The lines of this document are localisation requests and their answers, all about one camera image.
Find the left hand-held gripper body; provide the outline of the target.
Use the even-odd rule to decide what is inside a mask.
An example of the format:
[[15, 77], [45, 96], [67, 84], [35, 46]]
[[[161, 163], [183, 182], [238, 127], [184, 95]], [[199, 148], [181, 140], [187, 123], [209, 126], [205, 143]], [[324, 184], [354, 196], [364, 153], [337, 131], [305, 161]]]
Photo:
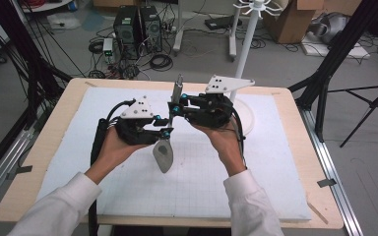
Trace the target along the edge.
[[115, 124], [120, 139], [130, 146], [153, 145], [158, 141], [155, 131], [145, 126], [155, 120], [149, 100], [144, 95], [122, 111]]

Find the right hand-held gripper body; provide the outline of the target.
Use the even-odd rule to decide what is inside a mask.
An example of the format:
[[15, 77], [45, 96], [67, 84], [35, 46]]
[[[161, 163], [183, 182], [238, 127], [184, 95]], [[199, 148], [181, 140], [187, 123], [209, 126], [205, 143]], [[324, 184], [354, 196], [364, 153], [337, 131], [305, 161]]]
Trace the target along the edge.
[[230, 93], [236, 89], [254, 85], [254, 80], [213, 75], [205, 88], [205, 92], [194, 95], [196, 104], [193, 106], [199, 107], [201, 112], [199, 124], [207, 127], [224, 125], [232, 115], [238, 114], [234, 103], [229, 98]]

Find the grey spoon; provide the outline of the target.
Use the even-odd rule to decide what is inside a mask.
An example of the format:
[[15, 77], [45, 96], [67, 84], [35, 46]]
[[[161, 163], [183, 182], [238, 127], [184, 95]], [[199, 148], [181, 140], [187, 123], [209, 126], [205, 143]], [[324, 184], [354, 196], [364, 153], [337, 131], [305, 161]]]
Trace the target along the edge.
[[[183, 76], [178, 75], [177, 80], [174, 83], [173, 92], [170, 101], [177, 103], [183, 89]], [[153, 149], [153, 155], [162, 173], [166, 173], [173, 163], [173, 149], [170, 143], [170, 139], [160, 140], [156, 143]]]

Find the person's left hand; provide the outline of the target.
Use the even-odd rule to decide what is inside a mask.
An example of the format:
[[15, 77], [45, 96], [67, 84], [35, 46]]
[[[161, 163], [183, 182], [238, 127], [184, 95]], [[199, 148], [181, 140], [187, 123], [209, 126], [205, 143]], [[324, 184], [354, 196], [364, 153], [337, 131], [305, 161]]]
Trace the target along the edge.
[[131, 154], [147, 145], [128, 145], [119, 138], [116, 129], [110, 127], [106, 132], [102, 148], [100, 150], [98, 160], [105, 164], [116, 167], [123, 163]]

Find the person's right hand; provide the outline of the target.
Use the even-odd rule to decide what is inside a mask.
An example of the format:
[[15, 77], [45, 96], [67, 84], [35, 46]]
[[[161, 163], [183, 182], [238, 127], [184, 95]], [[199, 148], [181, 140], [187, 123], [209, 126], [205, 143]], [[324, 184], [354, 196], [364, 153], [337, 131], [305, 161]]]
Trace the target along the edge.
[[207, 135], [222, 162], [242, 161], [240, 145], [231, 122], [219, 128], [207, 128], [200, 125], [194, 125], [194, 128]]

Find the white foam mat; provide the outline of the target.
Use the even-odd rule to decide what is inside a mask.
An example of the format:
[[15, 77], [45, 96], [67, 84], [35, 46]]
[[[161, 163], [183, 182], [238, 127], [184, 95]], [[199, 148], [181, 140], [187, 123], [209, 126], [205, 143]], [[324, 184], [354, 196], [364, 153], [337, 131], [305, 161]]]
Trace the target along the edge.
[[[88, 88], [47, 167], [38, 194], [46, 196], [90, 166], [95, 129], [108, 113], [119, 114], [122, 101], [145, 96], [153, 112], [165, 115], [167, 90]], [[311, 211], [294, 164], [280, 112], [270, 95], [241, 94], [237, 101], [253, 112], [244, 156], [279, 219], [307, 221]], [[174, 160], [161, 172], [151, 147], [136, 151], [100, 184], [99, 215], [229, 218], [223, 182], [227, 177], [207, 136], [187, 121], [173, 121]]]

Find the white desk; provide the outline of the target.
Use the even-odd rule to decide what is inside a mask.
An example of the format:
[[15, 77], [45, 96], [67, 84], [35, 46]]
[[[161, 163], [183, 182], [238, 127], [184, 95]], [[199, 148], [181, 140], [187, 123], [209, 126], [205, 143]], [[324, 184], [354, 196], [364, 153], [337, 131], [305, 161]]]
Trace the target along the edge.
[[[177, 0], [177, 27], [176, 27], [176, 34], [174, 38], [173, 44], [173, 52], [174, 55], [177, 55], [181, 50], [181, 43], [184, 32], [189, 30], [189, 28], [185, 27], [186, 21], [183, 20], [183, 3], [188, 0]], [[234, 61], [236, 58], [236, 29], [238, 26], [238, 20], [240, 15], [240, 10], [235, 7], [234, 14], [229, 17], [229, 26], [228, 26], [228, 50], [229, 50], [229, 58], [231, 61]]]

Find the white hook stand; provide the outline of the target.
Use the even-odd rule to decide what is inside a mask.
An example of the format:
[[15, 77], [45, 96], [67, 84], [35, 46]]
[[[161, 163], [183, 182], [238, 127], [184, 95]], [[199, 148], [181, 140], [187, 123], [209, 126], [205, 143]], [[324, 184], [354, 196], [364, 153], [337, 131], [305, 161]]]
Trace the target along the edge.
[[[229, 35], [229, 51], [232, 57], [236, 56], [235, 40], [239, 17], [241, 14], [249, 16], [247, 31], [242, 43], [241, 54], [238, 56], [238, 65], [235, 72], [236, 79], [242, 78], [257, 24], [260, 20], [262, 20], [262, 12], [275, 16], [282, 10], [279, 4], [277, 4], [276, 8], [270, 7], [269, 4], [271, 1], [272, 0], [237, 0], [237, 3], [233, 4], [235, 13]], [[229, 98], [234, 103], [234, 107], [240, 116], [243, 126], [243, 133], [247, 135], [254, 128], [255, 117], [252, 109], [244, 101], [236, 97], [237, 92], [238, 88], [230, 93]]]

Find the black computer tower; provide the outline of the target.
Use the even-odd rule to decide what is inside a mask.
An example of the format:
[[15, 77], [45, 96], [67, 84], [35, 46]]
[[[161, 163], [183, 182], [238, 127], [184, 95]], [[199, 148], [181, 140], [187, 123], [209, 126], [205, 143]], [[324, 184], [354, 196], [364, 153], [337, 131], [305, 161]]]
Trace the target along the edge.
[[138, 59], [138, 47], [141, 42], [138, 7], [121, 5], [113, 24], [120, 55], [125, 59]]
[[155, 6], [140, 8], [144, 41], [149, 52], [161, 52], [161, 21]]

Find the black flat device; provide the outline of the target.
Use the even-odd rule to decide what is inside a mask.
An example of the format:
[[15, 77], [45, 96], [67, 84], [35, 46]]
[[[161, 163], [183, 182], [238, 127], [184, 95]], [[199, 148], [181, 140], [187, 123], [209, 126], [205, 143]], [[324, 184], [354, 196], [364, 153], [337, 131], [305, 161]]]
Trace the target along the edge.
[[229, 29], [233, 26], [234, 20], [233, 16], [220, 17], [204, 20], [204, 24], [209, 30]]

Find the small box with green light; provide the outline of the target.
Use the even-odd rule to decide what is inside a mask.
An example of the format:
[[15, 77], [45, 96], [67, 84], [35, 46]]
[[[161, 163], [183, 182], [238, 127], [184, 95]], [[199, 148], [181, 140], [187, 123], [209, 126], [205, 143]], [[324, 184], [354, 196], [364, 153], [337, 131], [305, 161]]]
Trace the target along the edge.
[[113, 50], [113, 39], [105, 38], [103, 40], [102, 52], [107, 64], [112, 64], [114, 62], [114, 50]]

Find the large cardboard box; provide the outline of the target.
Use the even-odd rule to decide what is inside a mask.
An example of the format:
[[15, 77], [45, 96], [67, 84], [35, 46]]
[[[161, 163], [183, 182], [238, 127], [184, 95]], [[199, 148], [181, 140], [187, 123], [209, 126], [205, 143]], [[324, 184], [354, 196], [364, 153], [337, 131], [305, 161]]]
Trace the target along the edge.
[[351, 16], [362, 0], [271, 0], [273, 8], [283, 10], [278, 16], [262, 14], [263, 25], [277, 43], [298, 43], [305, 36], [311, 20], [322, 13], [338, 12]]

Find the small cardboard box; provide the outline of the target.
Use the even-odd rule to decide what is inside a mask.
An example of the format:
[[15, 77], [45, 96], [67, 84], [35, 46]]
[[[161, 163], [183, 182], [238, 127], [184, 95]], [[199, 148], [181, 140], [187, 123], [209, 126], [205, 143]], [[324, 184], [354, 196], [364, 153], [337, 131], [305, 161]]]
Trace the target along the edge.
[[114, 8], [122, 5], [140, 5], [141, 0], [93, 0], [96, 7]]

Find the white flat board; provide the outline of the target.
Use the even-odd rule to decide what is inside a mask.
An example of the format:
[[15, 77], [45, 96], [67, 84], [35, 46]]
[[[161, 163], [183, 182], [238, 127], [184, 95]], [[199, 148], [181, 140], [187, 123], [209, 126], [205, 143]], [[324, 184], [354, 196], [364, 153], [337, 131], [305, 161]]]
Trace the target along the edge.
[[369, 59], [370, 54], [359, 44], [356, 43], [352, 48], [332, 48], [322, 42], [302, 41], [300, 43], [302, 50], [306, 56], [326, 57], [330, 54], [336, 56], [345, 56], [349, 59]]

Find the grey plastic appliance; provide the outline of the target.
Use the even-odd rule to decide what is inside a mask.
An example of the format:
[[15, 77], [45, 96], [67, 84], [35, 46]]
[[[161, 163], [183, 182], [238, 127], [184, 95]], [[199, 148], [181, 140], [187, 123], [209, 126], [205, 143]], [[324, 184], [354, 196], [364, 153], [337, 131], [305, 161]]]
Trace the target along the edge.
[[347, 25], [349, 17], [338, 12], [323, 13], [312, 20], [307, 31], [312, 32], [316, 37], [326, 44], [340, 33]]

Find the round white table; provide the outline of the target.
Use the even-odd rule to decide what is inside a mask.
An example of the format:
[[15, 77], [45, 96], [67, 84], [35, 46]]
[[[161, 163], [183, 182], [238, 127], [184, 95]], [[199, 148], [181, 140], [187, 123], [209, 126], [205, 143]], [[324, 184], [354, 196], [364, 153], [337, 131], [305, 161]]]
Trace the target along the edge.
[[46, 0], [46, 3], [43, 6], [35, 8], [35, 9], [31, 9], [31, 8], [25, 9], [22, 7], [21, 0], [20, 0], [20, 3], [21, 3], [22, 10], [25, 13], [27, 12], [37, 13], [37, 12], [49, 11], [49, 10], [53, 10], [59, 7], [67, 6], [72, 1], [73, 0]]

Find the black tripod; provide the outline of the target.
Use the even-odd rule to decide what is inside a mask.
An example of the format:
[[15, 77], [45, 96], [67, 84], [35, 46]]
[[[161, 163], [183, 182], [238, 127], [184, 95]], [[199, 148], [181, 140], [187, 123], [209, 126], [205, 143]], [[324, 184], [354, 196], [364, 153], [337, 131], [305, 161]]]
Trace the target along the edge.
[[340, 144], [340, 147], [343, 148], [348, 141], [353, 137], [353, 135], [357, 132], [357, 130], [363, 125], [363, 123], [368, 119], [368, 117], [376, 110], [378, 109], [378, 96], [376, 96], [374, 99], [368, 99], [366, 97], [363, 97], [360, 94], [357, 94], [360, 90], [371, 90], [371, 89], [378, 89], [378, 86], [370, 86], [370, 87], [359, 87], [359, 88], [340, 88], [340, 89], [332, 89], [329, 90], [329, 93], [334, 92], [346, 92], [357, 99], [360, 99], [364, 101], [368, 105], [367, 111], [364, 113], [360, 121], [356, 124], [356, 126], [352, 129], [352, 131], [347, 135], [347, 137], [343, 140], [343, 142]]

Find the red items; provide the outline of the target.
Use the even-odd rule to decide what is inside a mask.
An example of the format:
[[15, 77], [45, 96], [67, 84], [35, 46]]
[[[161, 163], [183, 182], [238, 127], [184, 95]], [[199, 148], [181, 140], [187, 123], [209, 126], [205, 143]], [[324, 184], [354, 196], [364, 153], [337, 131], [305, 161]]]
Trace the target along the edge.
[[22, 7], [25, 9], [35, 9], [43, 6], [46, 3], [46, 0], [21, 0], [21, 3]]

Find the black frame post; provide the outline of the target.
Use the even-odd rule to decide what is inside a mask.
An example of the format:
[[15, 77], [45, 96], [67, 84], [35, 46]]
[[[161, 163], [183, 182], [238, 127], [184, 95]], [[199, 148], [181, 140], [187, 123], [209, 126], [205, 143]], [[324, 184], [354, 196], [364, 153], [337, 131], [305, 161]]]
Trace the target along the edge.
[[46, 61], [32, 40], [25, 24], [20, 19], [12, 0], [0, 0], [0, 26], [15, 46], [14, 52], [0, 35], [0, 45], [12, 61], [20, 79], [28, 83], [26, 97], [28, 106], [0, 143], [0, 161], [16, 136], [29, 128], [36, 120], [38, 106], [44, 101], [54, 101], [64, 91], [56, 78], [69, 83], [72, 77]]
[[304, 89], [295, 100], [299, 108], [310, 110], [313, 102], [318, 100], [314, 131], [320, 142], [324, 142], [324, 117], [330, 80], [376, 18], [378, 0], [362, 0], [318, 69], [307, 79], [288, 88], [291, 92]]

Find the aluminium rail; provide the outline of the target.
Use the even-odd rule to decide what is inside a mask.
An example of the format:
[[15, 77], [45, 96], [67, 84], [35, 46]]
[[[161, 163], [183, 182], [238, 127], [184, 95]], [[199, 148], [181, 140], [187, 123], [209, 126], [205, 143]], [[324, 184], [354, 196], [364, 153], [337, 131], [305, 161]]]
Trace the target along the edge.
[[0, 159], [0, 187], [3, 185], [7, 175], [12, 171], [19, 158], [27, 150], [28, 145], [34, 138], [34, 131], [23, 130], [9, 142]]
[[335, 179], [337, 182], [336, 185], [328, 187], [330, 188], [337, 204], [347, 235], [364, 236], [329, 150], [326, 144], [319, 140], [317, 133], [315, 132], [316, 121], [312, 112], [300, 109], [299, 113], [322, 166], [325, 175], [324, 179]]

